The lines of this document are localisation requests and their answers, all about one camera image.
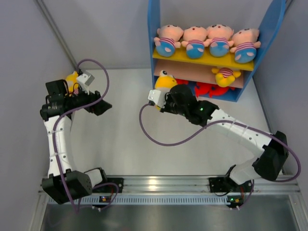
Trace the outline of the red shark plush toy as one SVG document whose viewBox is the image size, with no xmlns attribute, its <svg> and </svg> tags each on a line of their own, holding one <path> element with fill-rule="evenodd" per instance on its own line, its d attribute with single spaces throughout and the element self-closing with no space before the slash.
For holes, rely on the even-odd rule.
<svg viewBox="0 0 308 231">
<path fill-rule="evenodd" d="M 183 80 L 183 79 L 176 79 L 176 82 L 179 85 L 183 85 L 183 84 L 188 85 L 189 84 L 188 80 Z"/>
</svg>

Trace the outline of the yellow duck plush striped shirt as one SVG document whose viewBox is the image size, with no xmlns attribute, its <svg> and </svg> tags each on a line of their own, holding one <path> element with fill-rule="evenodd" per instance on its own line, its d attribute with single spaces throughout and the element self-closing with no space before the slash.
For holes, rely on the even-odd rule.
<svg viewBox="0 0 308 231">
<path fill-rule="evenodd" d="M 220 87 L 228 87 L 241 75 L 241 71 L 232 70 L 227 67 L 214 67 L 211 68 L 211 72 L 215 75 L 216 83 Z"/>
</svg>

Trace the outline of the boy doll striped shirt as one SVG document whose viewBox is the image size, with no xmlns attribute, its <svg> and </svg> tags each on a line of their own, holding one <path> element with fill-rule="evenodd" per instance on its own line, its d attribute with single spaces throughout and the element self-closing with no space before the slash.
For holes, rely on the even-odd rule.
<svg viewBox="0 0 308 231">
<path fill-rule="evenodd" d="M 234 30 L 222 24 L 211 25 L 206 30 L 207 40 L 205 44 L 209 47 L 210 54 L 214 57 L 225 56 L 234 44 L 231 40 Z"/>
</svg>

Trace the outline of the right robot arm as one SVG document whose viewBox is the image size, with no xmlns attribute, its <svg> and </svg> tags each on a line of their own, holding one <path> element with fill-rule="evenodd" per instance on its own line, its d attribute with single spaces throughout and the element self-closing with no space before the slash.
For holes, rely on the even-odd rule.
<svg viewBox="0 0 308 231">
<path fill-rule="evenodd" d="M 253 131 L 217 105 L 197 100 L 187 85 L 156 88 L 156 92 L 156 103 L 161 112 L 181 115 L 190 123 L 221 133 L 252 152 L 253 158 L 229 168 L 224 176 L 224 184 L 228 190 L 236 191 L 243 183 L 257 178 L 269 181 L 277 179 L 288 157 L 288 151 L 284 147 L 287 144 L 284 133 L 278 131 L 275 134 L 263 134 Z"/>
</svg>

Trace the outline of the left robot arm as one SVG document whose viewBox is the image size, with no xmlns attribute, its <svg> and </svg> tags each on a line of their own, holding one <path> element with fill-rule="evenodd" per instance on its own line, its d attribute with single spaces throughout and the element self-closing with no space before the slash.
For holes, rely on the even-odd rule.
<svg viewBox="0 0 308 231">
<path fill-rule="evenodd" d="M 104 192 L 109 186 L 105 171 L 97 167 L 86 172 L 77 170 L 72 152 L 72 115 L 85 109 L 97 116 L 112 108 L 99 91 L 70 95 L 65 80 L 46 83 L 48 95 L 40 110 L 49 141 L 49 170 L 42 188 L 56 203 L 72 202 L 92 194 L 93 189 Z"/>
</svg>

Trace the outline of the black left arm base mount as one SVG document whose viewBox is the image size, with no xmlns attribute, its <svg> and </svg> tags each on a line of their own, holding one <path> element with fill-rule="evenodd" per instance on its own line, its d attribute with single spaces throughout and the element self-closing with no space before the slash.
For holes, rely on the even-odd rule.
<svg viewBox="0 0 308 231">
<path fill-rule="evenodd" d="M 124 179 L 108 177 L 101 167 L 88 170 L 85 174 L 90 178 L 93 193 L 115 193 L 116 186 L 119 189 L 119 193 L 123 191 Z"/>
</svg>

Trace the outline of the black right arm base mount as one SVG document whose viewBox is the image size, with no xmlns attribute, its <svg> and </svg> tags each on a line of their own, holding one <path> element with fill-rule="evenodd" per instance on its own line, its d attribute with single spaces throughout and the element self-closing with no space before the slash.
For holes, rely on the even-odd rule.
<svg viewBox="0 0 308 231">
<path fill-rule="evenodd" d="M 228 172 L 224 176 L 209 178 L 209 187 L 211 193 L 249 193 L 253 188 L 252 181 L 246 181 L 243 184 L 235 183 L 231 178 L 231 171 L 235 168 L 235 165 L 231 166 Z"/>
</svg>

